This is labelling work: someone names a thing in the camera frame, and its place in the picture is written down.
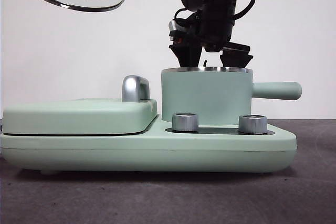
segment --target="gray floor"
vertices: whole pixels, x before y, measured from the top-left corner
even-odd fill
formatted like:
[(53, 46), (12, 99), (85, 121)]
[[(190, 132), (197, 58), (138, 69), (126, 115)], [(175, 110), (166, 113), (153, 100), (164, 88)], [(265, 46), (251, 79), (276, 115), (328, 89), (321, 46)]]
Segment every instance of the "gray floor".
[(272, 120), (296, 133), (273, 174), (64, 172), (0, 158), (1, 223), (336, 223), (336, 120)]

